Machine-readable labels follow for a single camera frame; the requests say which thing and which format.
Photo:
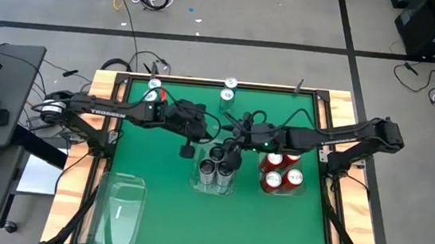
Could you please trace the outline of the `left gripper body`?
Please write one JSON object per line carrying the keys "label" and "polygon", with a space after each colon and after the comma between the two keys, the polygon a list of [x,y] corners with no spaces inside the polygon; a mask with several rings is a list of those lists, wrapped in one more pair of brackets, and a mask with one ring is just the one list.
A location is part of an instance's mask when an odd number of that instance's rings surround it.
{"label": "left gripper body", "polygon": [[205,120],[206,105],[189,100],[177,100],[163,109],[163,129],[187,137],[189,140],[208,140]]}

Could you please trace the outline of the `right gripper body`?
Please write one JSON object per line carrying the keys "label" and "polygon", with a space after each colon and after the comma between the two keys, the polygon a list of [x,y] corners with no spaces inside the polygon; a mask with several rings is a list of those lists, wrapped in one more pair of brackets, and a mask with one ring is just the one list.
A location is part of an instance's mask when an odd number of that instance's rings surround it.
{"label": "right gripper body", "polygon": [[285,133],[270,123],[252,124],[243,121],[233,129],[238,147],[257,152],[280,152],[286,145]]}

